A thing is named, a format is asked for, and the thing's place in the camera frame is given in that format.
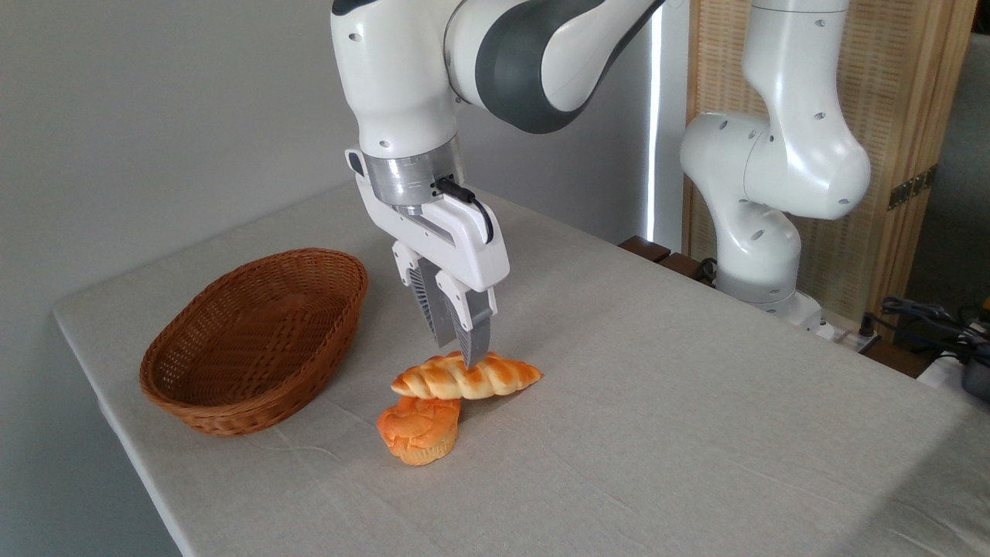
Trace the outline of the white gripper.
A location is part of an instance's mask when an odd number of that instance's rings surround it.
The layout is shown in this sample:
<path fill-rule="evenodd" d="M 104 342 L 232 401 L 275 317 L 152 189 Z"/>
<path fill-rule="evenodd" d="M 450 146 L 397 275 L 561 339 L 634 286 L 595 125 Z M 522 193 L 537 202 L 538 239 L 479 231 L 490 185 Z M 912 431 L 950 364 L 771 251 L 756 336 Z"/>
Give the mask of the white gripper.
<path fill-rule="evenodd" d="M 510 272 L 497 218 L 490 218 L 493 239 L 485 243 L 486 222 L 474 206 L 445 196 L 410 216 L 381 202 L 368 179 L 356 181 L 374 224 L 398 241 L 392 251 L 400 280 L 416 296 L 436 344 L 456 338 L 466 369 L 473 369 L 490 348 L 492 286 Z"/>

